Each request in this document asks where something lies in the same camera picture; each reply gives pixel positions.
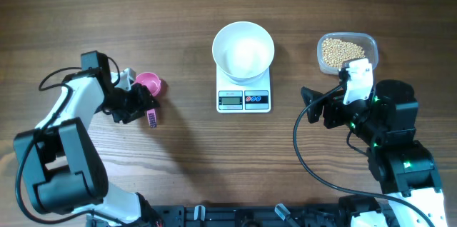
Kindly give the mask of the pink plastic scoop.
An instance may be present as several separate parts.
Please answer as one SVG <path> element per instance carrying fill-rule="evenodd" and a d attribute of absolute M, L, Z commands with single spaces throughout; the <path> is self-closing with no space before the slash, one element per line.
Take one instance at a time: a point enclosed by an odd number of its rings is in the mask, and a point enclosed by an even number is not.
<path fill-rule="evenodd" d="M 161 92 L 161 79 L 151 72 L 143 72 L 136 77 L 136 83 L 146 86 L 152 96 L 157 96 Z M 156 109 L 146 111 L 146 116 L 151 128 L 157 127 Z"/>

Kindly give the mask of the clear plastic container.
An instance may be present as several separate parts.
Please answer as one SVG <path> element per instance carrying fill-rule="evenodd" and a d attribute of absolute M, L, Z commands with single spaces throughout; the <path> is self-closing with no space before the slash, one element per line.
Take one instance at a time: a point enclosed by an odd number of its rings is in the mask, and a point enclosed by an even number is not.
<path fill-rule="evenodd" d="M 317 44 L 317 60 L 321 72 L 337 75 L 345 61 L 368 59 L 375 69 L 379 63 L 375 39 L 364 33 L 333 32 L 323 35 Z"/>

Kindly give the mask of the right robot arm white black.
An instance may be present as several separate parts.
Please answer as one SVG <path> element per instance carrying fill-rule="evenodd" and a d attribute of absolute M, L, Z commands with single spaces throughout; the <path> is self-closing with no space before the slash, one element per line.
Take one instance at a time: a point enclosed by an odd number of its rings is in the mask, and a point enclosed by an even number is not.
<path fill-rule="evenodd" d="M 326 128 L 347 126 L 367 144 L 368 168 L 381 193 L 352 193 L 386 199 L 400 226 L 447 226 L 438 167 L 431 152 L 414 137 L 418 102 L 413 87 L 382 80 L 367 99 L 345 104 L 347 90 L 345 83 L 325 94 L 303 87 L 301 96 L 306 105 L 302 113 L 309 123 L 322 118 Z"/>

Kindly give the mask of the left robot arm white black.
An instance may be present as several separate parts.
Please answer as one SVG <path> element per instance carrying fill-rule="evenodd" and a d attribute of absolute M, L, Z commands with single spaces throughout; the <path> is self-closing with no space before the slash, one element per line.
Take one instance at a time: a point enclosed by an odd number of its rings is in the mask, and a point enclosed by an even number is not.
<path fill-rule="evenodd" d="M 118 72 L 113 79 L 112 61 L 98 51 L 82 54 L 81 66 L 71 67 L 57 84 L 61 95 L 46 118 L 14 139 L 16 202 L 33 222 L 54 225 L 87 215 L 106 226 L 164 225 L 140 193 L 109 182 L 88 134 L 98 112 L 127 124 L 159 107 L 130 74 Z"/>

